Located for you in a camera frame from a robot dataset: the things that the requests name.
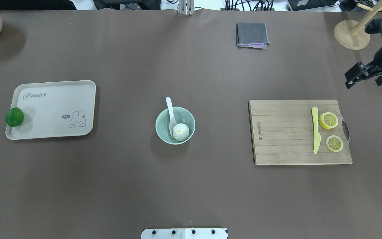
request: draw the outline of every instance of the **green lime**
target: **green lime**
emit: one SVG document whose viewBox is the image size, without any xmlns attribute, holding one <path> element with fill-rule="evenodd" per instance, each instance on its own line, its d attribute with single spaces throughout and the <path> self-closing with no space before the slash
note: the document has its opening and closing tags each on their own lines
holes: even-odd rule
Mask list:
<svg viewBox="0 0 382 239">
<path fill-rule="evenodd" d="M 12 108 L 6 114 L 6 122 L 9 127 L 16 127 L 23 123 L 25 115 L 23 111 L 17 107 Z"/>
</svg>

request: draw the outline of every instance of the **wooden cutting board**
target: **wooden cutting board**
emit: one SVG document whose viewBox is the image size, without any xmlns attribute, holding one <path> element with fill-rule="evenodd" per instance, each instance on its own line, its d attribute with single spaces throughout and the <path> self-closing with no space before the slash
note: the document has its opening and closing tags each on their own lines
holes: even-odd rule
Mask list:
<svg viewBox="0 0 382 239">
<path fill-rule="evenodd" d="M 313 106 L 318 107 L 319 115 L 332 112 L 339 120 L 333 129 L 324 129 L 317 123 L 321 134 L 317 154 L 313 153 Z M 337 100 L 250 100 L 249 109 L 256 165 L 352 163 Z M 327 148 L 326 138 L 330 135 L 343 140 L 340 152 Z"/>
</svg>

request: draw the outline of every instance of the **mint green bowl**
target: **mint green bowl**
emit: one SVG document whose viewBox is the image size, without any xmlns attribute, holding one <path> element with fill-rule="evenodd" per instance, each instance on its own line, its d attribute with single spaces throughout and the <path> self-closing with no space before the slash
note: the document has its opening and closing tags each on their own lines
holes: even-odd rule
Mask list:
<svg viewBox="0 0 382 239">
<path fill-rule="evenodd" d="M 188 135 L 188 138 L 184 141 L 177 141 L 176 139 L 172 138 L 169 133 L 169 112 L 167 109 L 162 111 L 160 115 L 156 119 L 156 132 L 157 135 L 161 140 L 164 142 L 171 144 L 171 145 L 180 145 L 185 142 L 187 142 L 195 131 L 195 119 L 194 116 L 192 116 L 191 112 L 188 110 L 174 106 L 173 107 L 173 115 L 175 115 L 176 123 L 180 124 L 186 124 L 188 128 L 190 129 L 190 134 Z"/>
</svg>

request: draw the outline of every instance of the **white spoon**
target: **white spoon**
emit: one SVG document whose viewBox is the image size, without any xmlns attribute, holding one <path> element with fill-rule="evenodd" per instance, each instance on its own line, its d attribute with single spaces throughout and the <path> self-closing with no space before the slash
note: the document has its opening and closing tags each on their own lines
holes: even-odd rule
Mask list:
<svg viewBox="0 0 382 239">
<path fill-rule="evenodd" d="M 172 100 L 170 97 L 166 97 L 166 103 L 167 103 L 167 110 L 169 111 L 169 133 L 170 136 L 173 138 L 173 127 L 177 125 L 175 116 L 173 115 L 173 107 L 172 107 Z"/>
</svg>

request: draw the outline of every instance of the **knife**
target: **knife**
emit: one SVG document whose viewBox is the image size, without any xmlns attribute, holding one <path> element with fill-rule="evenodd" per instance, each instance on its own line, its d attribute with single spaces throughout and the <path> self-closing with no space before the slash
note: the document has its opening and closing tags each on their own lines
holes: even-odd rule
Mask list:
<svg viewBox="0 0 382 239">
<path fill-rule="evenodd" d="M 321 144 L 321 134 L 318 132 L 318 108 L 312 107 L 313 119 L 313 153 L 317 153 Z"/>
</svg>

